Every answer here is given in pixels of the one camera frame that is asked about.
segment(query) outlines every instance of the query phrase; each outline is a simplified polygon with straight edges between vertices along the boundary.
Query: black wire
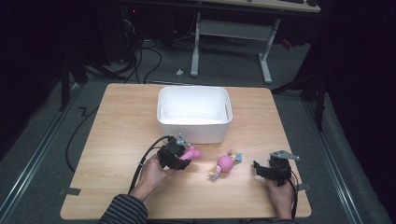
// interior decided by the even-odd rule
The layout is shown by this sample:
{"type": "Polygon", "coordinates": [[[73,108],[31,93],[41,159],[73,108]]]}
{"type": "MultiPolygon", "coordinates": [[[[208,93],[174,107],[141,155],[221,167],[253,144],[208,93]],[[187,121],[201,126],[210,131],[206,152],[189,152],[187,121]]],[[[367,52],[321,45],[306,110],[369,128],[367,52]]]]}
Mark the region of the black wire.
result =
{"type": "Polygon", "coordinates": [[[66,152],[65,152],[65,156],[66,156],[66,163],[67,166],[70,168],[70,170],[74,173],[76,171],[75,168],[73,168],[73,166],[70,164],[69,161],[69,148],[70,148],[70,144],[72,143],[76,133],[78,132],[79,128],[82,126],[82,124],[85,122],[85,120],[87,120],[97,109],[99,108],[99,106],[97,106],[89,115],[87,115],[77,126],[77,128],[74,130],[72,136],[69,139],[69,142],[67,143],[67,147],[66,147],[66,152]]]}
{"type": "Polygon", "coordinates": [[[169,136],[169,135],[163,136],[163,137],[157,139],[157,141],[155,141],[155,142],[151,145],[151,147],[148,148],[148,150],[146,151],[145,155],[142,157],[142,160],[140,160],[139,164],[137,165],[136,171],[134,172],[134,179],[132,180],[131,187],[129,188],[128,193],[130,193],[131,190],[134,189],[134,186],[136,185],[137,177],[139,176],[140,170],[142,169],[143,164],[145,163],[146,157],[147,157],[147,155],[150,153],[150,151],[151,151],[152,149],[156,148],[155,146],[156,146],[159,142],[161,142],[163,139],[168,139],[168,140],[169,140],[171,137],[172,137],[172,136],[169,136]]]}
{"type": "Polygon", "coordinates": [[[276,165],[276,162],[274,162],[275,167],[279,170],[279,172],[285,177],[285,179],[288,180],[288,182],[291,184],[291,187],[293,188],[293,193],[294,193],[294,203],[293,203],[293,207],[291,208],[291,219],[294,219],[296,217],[296,211],[297,211],[297,202],[298,202],[298,192],[296,191],[296,188],[294,187],[294,184],[291,182],[290,178],[288,178],[283,172],[282,170],[276,165]]]}
{"type": "Polygon", "coordinates": [[[156,68],[158,68],[158,67],[160,66],[161,62],[163,61],[163,56],[161,56],[161,53],[158,52],[157,50],[154,50],[154,49],[146,49],[146,50],[151,50],[151,51],[157,53],[158,56],[160,56],[160,61],[157,63],[157,65],[155,65],[155,67],[154,67],[153,69],[151,69],[151,71],[149,71],[149,72],[145,75],[145,78],[143,79],[143,84],[146,84],[146,80],[147,80],[148,76],[149,76],[156,68]]]}

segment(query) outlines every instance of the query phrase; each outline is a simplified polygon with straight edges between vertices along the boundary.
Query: gray carpet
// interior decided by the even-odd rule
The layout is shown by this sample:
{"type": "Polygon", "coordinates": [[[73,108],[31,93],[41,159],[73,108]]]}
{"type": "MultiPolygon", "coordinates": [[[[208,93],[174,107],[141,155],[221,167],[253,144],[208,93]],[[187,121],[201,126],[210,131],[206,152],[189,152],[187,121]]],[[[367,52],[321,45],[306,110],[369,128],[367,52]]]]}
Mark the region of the gray carpet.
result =
{"type": "MultiPolygon", "coordinates": [[[[210,49],[218,43],[204,43],[201,51],[200,75],[190,77],[191,49],[190,41],[183,41],[169,49],[154,42],[145,43],[145,47],[154,46],[161,53],[160,66],[148,77],[148,82],[165,81],[171,83],[186,83],[214,86],[243,86],[276,88],[293,80],[308,46],[286,50],[274,45],[270,52],[268,63],[273,76],[273,84],[263,83],[260,65],[255,51],[261,42],[248,43],[241,50],[240,45],[223,44],[217,49],[210,49]],[[184,75],[177,76],[178,69],[184,75]]],[[[140,81],[158,62],[159,55],[149,49],[144,49],[143,60],[138,68],[140,81]]],[[[122,65],[114,64],[111,69],[122,65]]],[[[135,76],[130,82],[136,83],[135,76]]],[[[87,108],[87,113],[99,106],[106,85],[115,82],[106,77],[90,76],[89,82],[82,87],[75,102],[64,116],[58,131],[54,134],[49,151],[36,171],[34,178],[22,195],[8,223],[95,223],[96,220],[62,220],[60,211],[64,196],[59,195],[61,188],[68,187],[73,174],[65,162],[65,149],[68,141],[84,119],[81,116],[81,106],[87,108]]],[[[23,171],[24,166],[35,152],[46,130],[58,114],[60,106],[60,85],[57,85],[50,98],[31,117],[30,124],[21,135],[18,142],[8,155],[1,161],[0,199],[4,201],[12,190],[14,183],[23,171]]],[[[275,95],[279,111],[290,147],[294,154],[302,159],[297,162],[300,175],[305,183],[312,187],[307,192],[312,207],[312,215],[298,218],[300,223],[350,223],[346,210],[334,187],[332,177],[324,160],[321,143],[318,140],[316,127],[312,124],[304,103],[300,101],[297,91],[287,91],[275,95]]],[[[78,164],[79,156],[92,126],[94,116],[89,117],[76,133],[70,144],[70,161],[73,167],[78,164]]],[[[329,98],[326,99],[326,110],[323,117],[324,135],[332,150],[340,172],[356,203],[362,223],[391,223],[381,204],[376,199],[370,183],[356,161],[341,127],[332,111],[329,98]]],[[[195,223],[238,223],[236,220],[203,219],[195,223]]]]}

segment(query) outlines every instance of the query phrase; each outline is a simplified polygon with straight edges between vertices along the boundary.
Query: hand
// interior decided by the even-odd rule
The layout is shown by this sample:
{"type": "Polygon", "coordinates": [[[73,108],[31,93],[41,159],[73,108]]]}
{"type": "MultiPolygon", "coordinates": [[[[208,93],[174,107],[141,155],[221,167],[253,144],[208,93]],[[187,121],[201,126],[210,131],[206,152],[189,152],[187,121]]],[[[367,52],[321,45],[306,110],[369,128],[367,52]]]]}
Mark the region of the hand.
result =
{"type": "Polygon", "coordinates": [[[293,205],[293,188],[289,181],[282,186],[277,186],[275,180],[265,179],[270,191],[270,199],[276,211],[277,219],[291,219],[293,205]]]}
{"type": "Polygon", "coordinates": [[[160,165],[157,154],[153,155],[143,165],[139,183],[131,190],[129,195],[136,197],[140,202],[144,202],[175,171],[173,169],[164,170],[160,165]]]}

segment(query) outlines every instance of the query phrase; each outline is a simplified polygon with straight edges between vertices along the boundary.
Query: doll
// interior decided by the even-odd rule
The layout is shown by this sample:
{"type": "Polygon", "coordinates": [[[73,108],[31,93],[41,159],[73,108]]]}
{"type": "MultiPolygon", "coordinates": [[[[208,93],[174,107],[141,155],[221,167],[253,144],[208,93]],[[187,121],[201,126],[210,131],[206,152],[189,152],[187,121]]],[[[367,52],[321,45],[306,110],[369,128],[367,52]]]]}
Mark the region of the doll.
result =
{"type": "Polygon", "coordinates": [[[187,150],[181,155],[181,160],[193,160],[201,157],[201,151],[196,149],[195,146],[190,145],[187,150]]]}
{"type": "Polygon", "coordinates": [[[242,161],[241,153],[236,153],[233,150],[228,152],[227,156],[222,156],[218,159],[218,164],[215,169],[209,171],[209,176],[212,180],[219,178],[220,173],[228,173],[233,169],[233,164],[242,161]]]}

